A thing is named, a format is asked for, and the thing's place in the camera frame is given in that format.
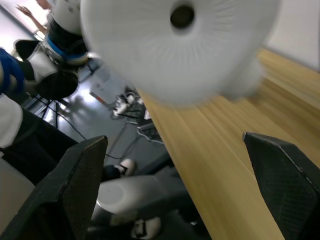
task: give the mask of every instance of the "floor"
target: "floor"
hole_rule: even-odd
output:
[[[84,69],[79,77],[79,88],[77,92],[67,99],[68,107],[62,106],[62,114],[73,124],[73,126],[87,139],[106,135],[108,137],[107,153],[113,157],[122,156],[124,149],[137,138],[136,127],[126,124],[126,119],[112,120],[112,110],[97,101],[90,95],[90,89],[102,81],[105,88],[106,98],[110,103],[115,97],[124,92],[126,83],[116,77],[107,67],[102,66],[93,76],[89,76],[88,69]],[[53,123],[53,113],[50,111],[45,120]],[[59,129],[75,139],[82,141],[83,138],[61,117],[58,122]],[[137,169],[141,169],[157,157],[166,153],[164,145],[147,141],[140,138],[128,158],[133,159]],[[105,158],[105,164],[118,164],[120,160]],[[199,237],[189,224],[185,223],[176,213],[170,213],[163,221],[163,231],[157,240],[196,240],[210,239],[210,237]]]

